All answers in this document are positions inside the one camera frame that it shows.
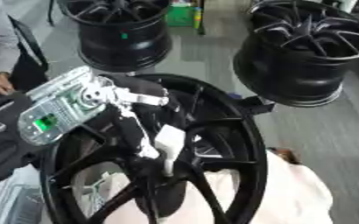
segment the gray floor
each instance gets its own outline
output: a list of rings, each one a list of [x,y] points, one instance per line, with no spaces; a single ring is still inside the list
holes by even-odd
[[[75,53],[76,27],[56,11],[56,27],[46,23],[48,1],[5,1],[10,13],[35,32],[47,58],[50,76],[82,64]],[[231,60],[246,37],[237,13],[246,0],[209,0],[208,35],[192,29],[173,28],[174,48],[161,64],[146,72],[184,74],[208,81],[228,92],[253,95],[233,75]],[[305,165],[314,169],[334,195],[335,223],[359,224],[359,78],[348,73],[341,97],[322,108],[288,108],[278,105],[257,117],[265,142],[295,149]]]

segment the wheel spoke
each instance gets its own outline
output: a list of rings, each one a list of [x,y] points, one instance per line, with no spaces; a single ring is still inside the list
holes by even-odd
[[[265,13],[263,13],[263,12],[255,12],[255,13],[253,13],[253,17],[260,17],[260,18],[262,18],[262,19],[268,19],[268,20],[270,20],[270,21],[279,21],[279,22],[282,22],[282,21],[284,21],[282,18],[280,18],[280,17],[275,17],[275,16],[273,16],[273,15],[269,15],[269,14],[265,14]]]
[[[289,39],[289,40],[287,40],[285,43],[283,43],[283,44],[280,45],[280,46],[281,46],[281,47],[288,46],[288,45],[290,45],[290,44],[292,44],[292,43],[295,43],[295,42],[297,42],[297,41],[299,41],[299,40],[304,39],[305,37],[306,37],[306,36],[298,36],[298,37]]]
[[[129,9],[123,9],[124,12],[128,13],[135,21],[143,20],[135,11]]]
[[[82,16],[95,12],[96,10],[99,10],[101,7],[105,6],[104,3],[101,2],[97,2],[97,3],[92,3],[91,5],[89,5],[89,7],[87,7],[86,9],[82,10],[81,12],[76,14],[77,18],[81,18]]]
[[[331,39],[340,42],[344,46],[346,46],[352,53],[359,53],[359,49],[352,45],[346,38],[344,38],[337,31],[322,31],[319,35],[325,35],[330,37]]]
[[[161,7],[159,7],[158,5],[156,5],[154,3],[144,1],[144,0],[137,0],[137,1],[134,1],[132,4],[144,4],[144,5],[147,5],[148,7],[150,7],[151,9],[154,9],[154,10],[161,10],[162,9]]]
[[[342,36],[352,36],[352,37],[357,37],[359,38],[359,33],[358,32],[353,32],[353,31],[336,31],[337,33],[339,33]]]
[[[257,28],[255,30],[255,32],[269,31],[271,29],[276,29],[276,31],[282,31],[284,34],[286,34],[286,33],[289,33],[291,26],[286,22],[279,22],[279,23],[275,23],[275,24],[268,24],[268,25],[261,26],[261,27]]]
[[[155,186],[150,178],[141,181],[140,190],[143,192],[145,211],[150,224],[158,224],[158,208],[156,203]]]
[[[327,56],[327,52],[322,48],[322,46],[314,40],[313,37],[309,36],[309,41],[311,43],[311,49],[319,56]]]
[[[193,103],[192,103],[192,107],[189,111],[189,114],[194,117],[194,113],[197,112],[197,106],[199,105],[199,99],[201,96],[201,93],[204,91],[203,87],[197,87],[196,93],[194,94],[193,97]]]
[[[240,161],[224,157],[202,157],[201,166],[206,172],[218,172],[221,170],[237,170],[251,168],[257,165],[256,161]]]
[[[189,181],[192,182],[200,191],[201,195],[211,207],[212,213],[215,217],[215,223],[229,224],[230,221],[224,213],[214,191],[211,189],[203,170],[195,167],[191,167],[190,169]]]
[[[106,143],[106,137],[96,129],[89,127],[86,124],[82,124],[79,128],[75,129],[72,134],[86,135],[94,139],[98,144],[104,145]]]
[[[322,29],[325,28],[329,28],[329,27],[333,27],[333,26],[337,26],[337,25],[343,25],[343,26],[348,26],[349,24],[352,25],[357,25],[358,22],[353,20],[353,19],[349,19],[349,18],[342,18],[342,17],[327,17],[322,19],[316,26],[315,26],[315,31],[319,32]]]
[[[87,224],[101,224],[106,218],[117,210],[120,206],[137,197],[137,182],[131,181],[121,192],[114,198],[104,204],[96,213],[94,213],[87,221]]]

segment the wheel rim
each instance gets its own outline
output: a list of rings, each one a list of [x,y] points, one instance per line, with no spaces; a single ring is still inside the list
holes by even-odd
[[[318,60],[359,58],[359,19],[308,2],[260,3],[251,11],[253,32],[266,43]]]
[[[230,132],[229,138],[234,135],[236,137],[232,138],[233,140],[237,140],[237,137],[240,137],[243,138],[242,142],[236,141],[236,143],[230,143],[229,146],[231,148],[228,150],[222,150],[223,153],[220,153],[229,154],[231,151],[231,153],[233,153],[232,157],[229,157],[228,155],[223,155],[224,158],[217,160],[216,158],[203,158],[200,164],[196,166],[190,166],[187,162],[187,156],[192,156],[193,153],[184,153],[185,156],[183,157],[183,159],[181,159],[180,162],[176,164],[177,172],[175,172],[174,176],[170,178],[170,180],[165,179],[164,181],[160,181],[163,181],[161,183],[164,183],[164,185],[170,185],[172,181],[179,181],[180,183],[182,183],[183,180],[186,180],[191,182],[199,191],[201,191],[201,194],[203,194],[208,204],[212,207],[211,209],[213,211],[216,223],[249,222],[260,204],[266,182],[266,158],[264,145],[259,133],[257,132],[256,125],[252,121],[252,119],[248,116],[245,116],[243,119],[238,119],[238,116],[240,116],[241,114],[238,111],[236,105],[232,102],[232,100],[223,92],[208,85],[207,83],[168,74],[143,75],[140,76],[140,78],[146,79],[148,81],[160,81],[163,86],[169,89],[169,91],[179,91],[178,89],[186,89],[186,91],[184,92],[189,91],[189,93],[191,93],[189,95],[193,99],[192,101],[189,101],[190,104],[188,105],[190,106],[187,106],[187,112],[189,113],[192,111],[194,112],[195,110],[199,110],[198,104],[200,102],[202,102],[203,105],[200,106],[202,109],[210,109],[209,104],[211,102],[209,102],[208,98],[215,99],[214,101],[212,101],[215,103],[212,103],[211,105],[220,105],[219,107],[217,107],[219,109],[216,108],[216,111],[224,112],[223,114],[226,114],[224,117],[226,120],[217,122],[215,119],[214,122],[198,122],[198,124],[195,124],[195,126],[188,127],[188,130],[193,134],[197,132],[198,135],[201,135],[203,139],[202,141],[208,142],[208,135],[210,134],[207,130],[204,130],[202,128],[202,126],[204,125],[207,125],[209,128],[216,125],[220,128],[224,127],[225,125],[228,125],[231,130],[233,128],[238,128],[238,132]],[[186,94],[179,97],[179,101],[182,104],[185,104],[183,103],[184,99],[189,100],[189,95],[185,95]],[[199,115],[197,114],[194,118],[196,121],[199,120]],[[96,133],[95,131],[88,131],[88,134],[92,136],[101,135],[100,133]],[[219,132],[216,135],[220,134],[223,135],[227,133]],[[225,137],[227,137],[227,135],[221,136],[222,139],[226,139]],[[190,141],[190,143],[193,144],[191,141],[193,139],[192,135],[188,135],[187,139],[188,142]],[[112,210],[115,210],[114,208],[117,208],[118,205],[121,206],[123,204],[122,200],[127,201],[129,200],[130,196],[136,197],[136,195],[138,195],[139,197],[141,197],[141,195],[143,195],[147,202],[153,201],[151,199],[153,198],[153,195],[151,195],[151,191],[141,191],[141,188],[143,187],[140,187],[140,185],[143,185],[144,189],[151,189],[153,187],[157,187],[157,185],[154,185],[152,181],[148,182],[138,179],[137,181],[131,182],[130,185],[125,187],[125,189],[122,190],[122,194],[117,194],[116,198],[113,198],[108,202],[108,204],[111,203],[111,207],[103,206],[103,210],[101,209],[97,212],[98,214],[94,214],[89,217],[89,222],[86,222],[87,218],[84,216],[80,208],[77,207],[77,202],[75,201],[72,191],[69,191],[69,188],[64,188],[64,186],[69,185],[70,177],[73,175],[73,173],[76,173],[77,170],[82,170],[81,168],[96,164],[97,162],[101,163],[102,161],[108,160],[117,164],[127,162],[124,162],[123,157],[119,155],[109,157],[106,151],[106,154],[103,153],[104,157],[96,157],[95,159],[84,160],[86,164],[76,167],[77,169],[74,169],[67,175],[63,175],[64,172],[62,172],[62,176],[60,176],[58,174],[58,171],[64,168],[64,165],[69,165],[69,162],[74,160],[74,158],[71,158],[74,156],[71,155],[73,153],[70,153],[70,150],[64,150],[64,147],[66,148],[67,145],[73,145],[75,143],[77,143],[77,141],[75,139],[72,140],[72,138],[69,137],[67,141],[64,141],[62,143],[62,146],[60,145],[57,149],[48,152],[45,158],[46,162],[44,168],[41,172],[43,195],[46,200],[49,214],[53,218],[54,223],[100,223],[105,219],[107,214],[111,213]],[[222,147],[216,147],[216,143],[210,144],[215,145],[216,150],[223,149]],[[147,163],[149,162],[141,161],[140,163],[143,167],[147,167]],[[229,210],[226,213],[224,213],[220,206],[216,204],[215,196],[211,194],[210,187],[208,187],[207,183],[205,182],[203,170],[200,170],[205,169],[209,171],[217,171],[220,170],[222,167],[226,167],[224,165],[226,165],[230,169],[237,170],[240,173],[241,177],[241,182],[238,191],[236,192],[236,197],[234,198],[232,204],[229,207]],[[153,204],[150,204],[150,206],[150,208],[156,207]],[[150,223],[157,223],[157,220],[155,219],[157,214],[153,211],[154,209],[150,209],[150,213],[147,213],[147,217],[149,218]]]
[[[131,25],[160,18],[170,5],[168,0],[69,0],[67,15],[85,25]]]
[[[359,19],[310,1],[266,1],[248,16],[250,35],[233,61],[245,86],[292,107],[339,97],[350,62],[359,59]]]

